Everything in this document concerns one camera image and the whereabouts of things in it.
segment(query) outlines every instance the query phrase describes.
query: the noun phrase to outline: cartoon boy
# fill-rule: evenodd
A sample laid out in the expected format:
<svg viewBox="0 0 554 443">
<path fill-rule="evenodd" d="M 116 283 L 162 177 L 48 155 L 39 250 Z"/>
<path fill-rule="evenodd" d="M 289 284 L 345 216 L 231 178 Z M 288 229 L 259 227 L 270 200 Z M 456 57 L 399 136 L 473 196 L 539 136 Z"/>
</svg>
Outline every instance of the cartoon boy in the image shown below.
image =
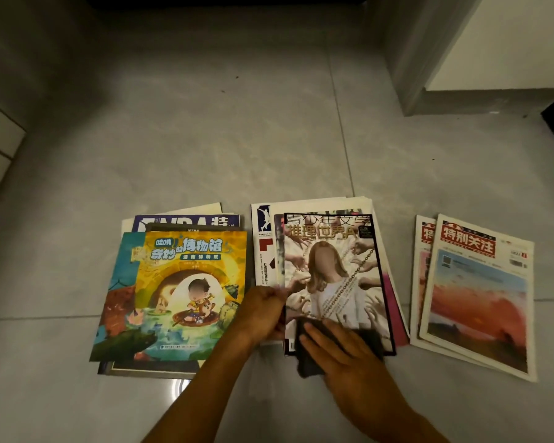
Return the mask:
<svg viewBox="0 0 554 443">
<path fill-rule="evenodd" d="M 189 300 L 190 302 L 187 305 L 187 308 L 191 312 L 185 317 L 185 321 L 194 322 L 201 315 L 200 306 L 206 302 L 209 302 L 213 298 L 213 295 L 209 293 L 209 283 L 205 278 L 197 278 L 189 283 Z"/>
</svg>

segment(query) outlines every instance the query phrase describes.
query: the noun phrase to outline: white wall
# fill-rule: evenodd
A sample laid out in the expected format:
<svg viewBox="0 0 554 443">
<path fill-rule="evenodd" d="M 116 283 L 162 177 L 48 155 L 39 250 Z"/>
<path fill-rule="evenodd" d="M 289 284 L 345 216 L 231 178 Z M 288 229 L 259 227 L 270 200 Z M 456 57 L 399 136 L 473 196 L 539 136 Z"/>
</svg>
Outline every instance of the white wall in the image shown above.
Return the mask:
<svg viewBox="0 0 554 443">
<path fill-rule="evenodd" d="M 426 88 L 554 88 L 554 0 L 482 0 Z"/>
</svg>

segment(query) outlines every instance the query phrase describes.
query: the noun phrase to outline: tile floor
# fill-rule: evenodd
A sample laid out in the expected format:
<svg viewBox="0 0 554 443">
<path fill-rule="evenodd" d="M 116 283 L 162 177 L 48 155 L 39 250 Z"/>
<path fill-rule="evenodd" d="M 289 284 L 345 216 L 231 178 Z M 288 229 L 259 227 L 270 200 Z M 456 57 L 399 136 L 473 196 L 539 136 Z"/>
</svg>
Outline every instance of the tile floor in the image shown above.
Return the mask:
<svg viewBox="0 0 554 443">
<path fill-rule="evenodd" d="M 405 309 L 416 214 L 536 243 L 538 384 L 414 347 L 388 365 L 451 441 L 554 442 L 554 138 L 538 116 L 404 118 L 382 57 L 323 35 L 111 37 L 54 95 L 0 189 L 0 441 L 138 442 L 170 404 L 172 381 L 88 362 L 122 219 L 222 201 L 248 222 L 252 202 L 356 194 L 375 202 Z M 366 440 L 320 379 L 262 349 L 217 440 L 319 439 Z"/>
</svg>

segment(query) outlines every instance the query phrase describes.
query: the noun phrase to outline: blonde hair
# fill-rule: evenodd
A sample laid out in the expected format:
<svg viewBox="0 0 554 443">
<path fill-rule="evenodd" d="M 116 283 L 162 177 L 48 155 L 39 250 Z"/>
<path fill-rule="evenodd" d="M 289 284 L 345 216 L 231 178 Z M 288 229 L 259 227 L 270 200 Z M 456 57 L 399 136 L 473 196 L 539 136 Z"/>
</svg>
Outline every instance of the blonde hair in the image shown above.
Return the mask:
<svg viewBox="0 0 554 443">
<path fill-rule="evenodd" d="M 308 292 L 310 293 L 322 292 L 328 284 L 326 283 L 324 274 L 316 268 L 316 251 L 317 249 L 322 248 L 330 249 L 334 253 L 334 268 L 337 271 L 337 274 L 342 277 L 349 276 L 347 271 L 343 268 L 343 262 L 341 261 L 341 256 L 337 252 L 337 249 L 335 249 L 330 243 L 326 241 L 318 241 L 315 245 L 312 246 L 312 250 L 310 250 L 310 256 L 308 257 L 308 272 L 310 273 L 310 281 L 308 281 L 306 287 Z"/>
</svg>

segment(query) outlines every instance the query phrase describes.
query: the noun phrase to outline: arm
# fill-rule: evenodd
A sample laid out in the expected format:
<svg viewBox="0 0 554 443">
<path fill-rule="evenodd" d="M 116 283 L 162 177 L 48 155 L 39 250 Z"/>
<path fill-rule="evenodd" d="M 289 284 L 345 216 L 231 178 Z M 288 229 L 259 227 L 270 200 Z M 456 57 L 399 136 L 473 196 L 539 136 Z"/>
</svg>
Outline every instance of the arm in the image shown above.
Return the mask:
<svg viewBox="0 0 554 443">
<path fill-rule="evenodd" d="M 248 291 L 209 359 L 142 443 L 213 442 L 232 387 L 253 349 L 267 338 L 283 339 L 279 318 L 284 304 L 281 290 L 257 286 Z"/>
<path fill-rule="evenodd" d="M 448 443 L 448 440 L 406 403 L 384 364 L 353 331 L 331 320 L 325 326 L 343 346 L 311 324 L 311 339 L 300 340 L 325 372 L 324 381 L 341 412 L 361 432 L 380 443 Z"/>
</svg>

